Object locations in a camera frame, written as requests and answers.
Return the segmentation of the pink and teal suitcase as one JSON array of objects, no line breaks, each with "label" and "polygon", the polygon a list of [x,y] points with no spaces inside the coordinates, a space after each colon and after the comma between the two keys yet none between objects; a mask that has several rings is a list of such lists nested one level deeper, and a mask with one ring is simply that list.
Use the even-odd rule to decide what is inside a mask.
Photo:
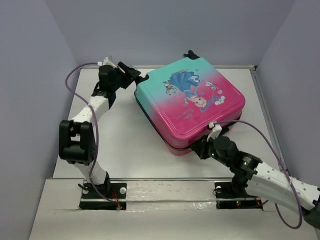
[{"label": "pink and teal suitcase", "polygon": [[137,78],[135,84],[138,105],[176,156],[189,153],[210,132],[209,123],[222,122],[226,129],[239,120],[246,103],[229,80],[192,50]]}]

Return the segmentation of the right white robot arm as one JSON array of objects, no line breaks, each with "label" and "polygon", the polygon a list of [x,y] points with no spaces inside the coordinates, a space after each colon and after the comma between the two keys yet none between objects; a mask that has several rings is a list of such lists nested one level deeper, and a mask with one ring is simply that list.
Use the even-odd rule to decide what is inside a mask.
[{"label": "right white robot arm", "polygon": [[202,138],[191,149],[200,159],[213,158],[234,174],[230,182],[218,183],[220,199],[260,197],[285,207],[310,226],[320,227],[320,188],[286,176],[260,158],[241,151],[227,136]]}]

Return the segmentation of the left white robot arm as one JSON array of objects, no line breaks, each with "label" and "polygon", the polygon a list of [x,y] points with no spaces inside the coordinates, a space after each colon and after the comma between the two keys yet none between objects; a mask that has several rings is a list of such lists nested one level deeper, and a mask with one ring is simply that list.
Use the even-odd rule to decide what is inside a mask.
[{"label": "left white robot arm", "polygon": [[88,186],[86,191],[94,191],[106,199],[111,191],[108,172],[98,163],[99,118],[113,106],[118,89],[126,89],[138,80],[141,72],[122,62],[117,65],[96,62],[98,82],[89,100],[79,93],[70,92],[85,103],[83,109],[72,119],[59,124],[58,154],[60,159],[76,167],[84,176]]}]

